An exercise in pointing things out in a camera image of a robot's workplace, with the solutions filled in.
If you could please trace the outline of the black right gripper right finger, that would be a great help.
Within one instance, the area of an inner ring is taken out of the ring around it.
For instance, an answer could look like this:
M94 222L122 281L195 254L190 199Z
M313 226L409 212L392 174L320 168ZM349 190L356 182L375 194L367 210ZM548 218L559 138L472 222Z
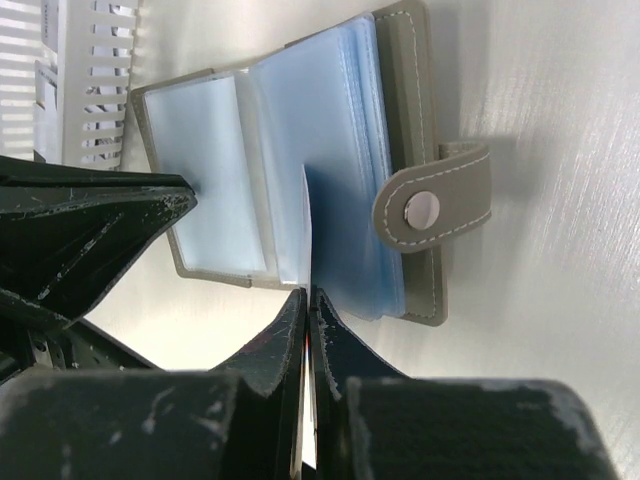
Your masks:
M415 379L374 352L322 290L309 359L320 479L613 479L589 409L540 379Z

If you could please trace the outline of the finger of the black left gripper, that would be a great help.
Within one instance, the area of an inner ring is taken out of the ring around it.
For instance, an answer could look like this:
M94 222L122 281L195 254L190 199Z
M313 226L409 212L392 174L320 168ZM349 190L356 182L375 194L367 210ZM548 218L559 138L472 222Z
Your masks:
M197 204L179 175L1 159L1 319L62 330Z

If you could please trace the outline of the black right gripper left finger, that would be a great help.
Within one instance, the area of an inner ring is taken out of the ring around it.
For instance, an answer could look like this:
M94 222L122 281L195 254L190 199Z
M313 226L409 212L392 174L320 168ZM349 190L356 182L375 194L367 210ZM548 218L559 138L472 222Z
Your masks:
M209 371L113 345L1 387L5 479L298 479L307 294Z

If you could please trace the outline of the white plastic basket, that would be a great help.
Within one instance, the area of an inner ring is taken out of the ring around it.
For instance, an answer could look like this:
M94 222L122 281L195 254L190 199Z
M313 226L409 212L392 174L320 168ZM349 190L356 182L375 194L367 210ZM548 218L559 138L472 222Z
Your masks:
M136 1L2 2L2 155L120 166L138 9Z

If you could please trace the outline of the grey card holder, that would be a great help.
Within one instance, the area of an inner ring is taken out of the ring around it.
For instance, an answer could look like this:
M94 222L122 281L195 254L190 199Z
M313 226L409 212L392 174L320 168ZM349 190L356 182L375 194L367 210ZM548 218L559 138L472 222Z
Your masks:
M151 169L196 194L169 233L180 276L303 287L305 166L311 288L367 320L445 321L441 247L490 218L491 167L485 144L437 140L424 2L136 89L132 105Z

